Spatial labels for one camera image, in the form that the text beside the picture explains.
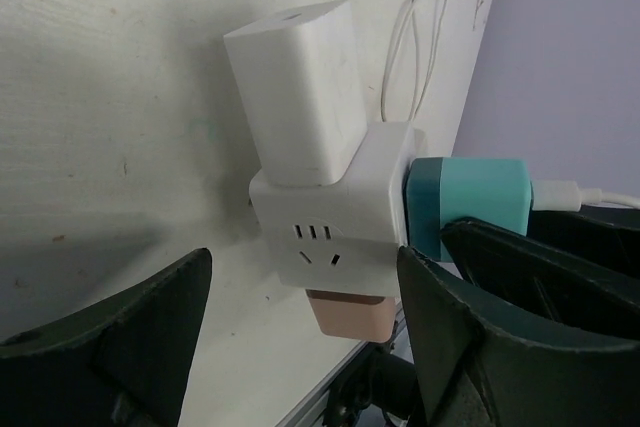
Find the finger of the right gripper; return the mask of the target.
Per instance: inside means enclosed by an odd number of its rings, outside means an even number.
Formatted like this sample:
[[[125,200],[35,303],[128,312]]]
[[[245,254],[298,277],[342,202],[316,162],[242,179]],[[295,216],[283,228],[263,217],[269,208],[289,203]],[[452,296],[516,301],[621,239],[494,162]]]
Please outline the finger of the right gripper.
[[[636,347],[639,264],[614,228],[595,223],[559,245],[558,230],[526,237],[478,219],[459,219],[441,240],[461,271],[439,277],[450,324],[467,342],[504,338],[538,347]]]
[[[534,211],[527,236],[617,272],[639,271],[639,211],[584,206]]]

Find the white cube power socket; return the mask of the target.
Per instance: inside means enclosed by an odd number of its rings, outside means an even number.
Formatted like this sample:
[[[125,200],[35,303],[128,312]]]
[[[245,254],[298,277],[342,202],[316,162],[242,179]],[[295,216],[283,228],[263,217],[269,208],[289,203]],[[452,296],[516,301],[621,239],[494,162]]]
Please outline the white cube power socket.
[[[375,123],[333,185],[276,187],[258,173],[249,193],[281,282],[399,296],[397,251],[408,242],[404,187],[415,157],[411,124]]]

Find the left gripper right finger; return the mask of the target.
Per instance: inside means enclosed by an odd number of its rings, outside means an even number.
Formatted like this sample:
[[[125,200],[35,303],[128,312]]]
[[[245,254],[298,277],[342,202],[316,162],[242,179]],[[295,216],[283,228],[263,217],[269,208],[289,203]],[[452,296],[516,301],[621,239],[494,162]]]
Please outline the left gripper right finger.
[[[408,247],[397,277],[427,425],[638,425],[637,321],[564,325]]]

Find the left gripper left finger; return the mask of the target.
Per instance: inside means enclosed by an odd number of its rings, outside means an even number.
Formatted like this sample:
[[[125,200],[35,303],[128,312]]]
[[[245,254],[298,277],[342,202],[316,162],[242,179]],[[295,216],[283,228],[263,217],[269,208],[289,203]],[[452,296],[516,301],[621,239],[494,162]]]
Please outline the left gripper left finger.
[[[1,344],[4,426],[176,426],[212,279],[196,249]]]

